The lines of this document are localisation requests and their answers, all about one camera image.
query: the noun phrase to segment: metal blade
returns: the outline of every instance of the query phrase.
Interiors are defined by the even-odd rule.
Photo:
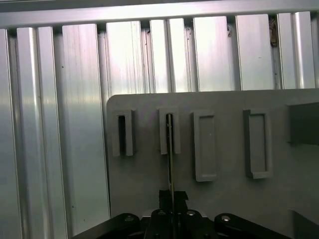
[[[175,201],[174,201],[174,177],[173,177],[173,128],[172,128],[172,115],[166,116],[166,135],[167,135],[167,159],[168,159],[168,181],[169,189],[172,199],[172,226],[173,226],[173,238],[176,238],[176,221],[175,221]]]

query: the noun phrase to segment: metal frame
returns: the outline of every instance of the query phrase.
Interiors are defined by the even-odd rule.
[[[67,239],[110,217],[112,95],[319,85],[318,10],[318,0],[216,0],[0,13],[0,186],[12,199],[0,238]],[[277,14],[279,87],[266,14]]]
[[[0,28],[318,11],[317,0],[218,0],[0,13]]]

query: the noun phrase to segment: screw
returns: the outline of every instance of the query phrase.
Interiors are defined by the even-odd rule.
[[[221,216],[221,219],[222,219],[224,222],[229,222],[229,221],[230,221],[230,217],[229,217],[229,216]]]
[[[165,213],[164,211],[159,211],[159,212],[158,212],[158,215],[160,215],[160,216],[165,216],[166,213]]]
[[[132,216],[127,216],[126,218],[125,218],[125,222],[131,222],[131,221],[133,221],[134,220],[134,217],[132,217]]]
[[[187,215],[189,215],[189,216],[194,216],[194,215],[195,215],[195,212],[194,212],[194,211],[187,211]]]

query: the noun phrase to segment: gray mounting block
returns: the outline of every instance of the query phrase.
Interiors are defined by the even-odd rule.
[[[318,89],[111,97],[112,217],[158,208],[159,190],[168,189],[163,119],[172,114],[175,189],[186,191],[189,207],[211,219],[236,214],[293,237],[291,209],[319,212],[319,146],[289,143],[289,106],[317,102]]]

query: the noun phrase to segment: gray holder slot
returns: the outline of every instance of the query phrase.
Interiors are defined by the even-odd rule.
[[[214,111],[194,111],[193,123],[195,178],[197,182],[211,182],[217,178]]]
[[[160,138],[160,153],[167,154],[167,139],[166,139],[166,115],[173,116],[173,144],[174,153],[180,153],[180,131],[179,131],[179,115],[178,108],[164,107],[159,108],[159,138]]]
[[[319,145],[319,103],[289,106],[290,142]]]
[[[273,175],[271,126],[267,110],[244,110],[246,175],[253,179]]]
[[[134,154],[133,112],[133,110],[112,111],[113,156],[120,156],[121,153],[126,156],[133,156]],[[123,119],[121,117],[125,119],[125,125],[120,125],[120,121]]]

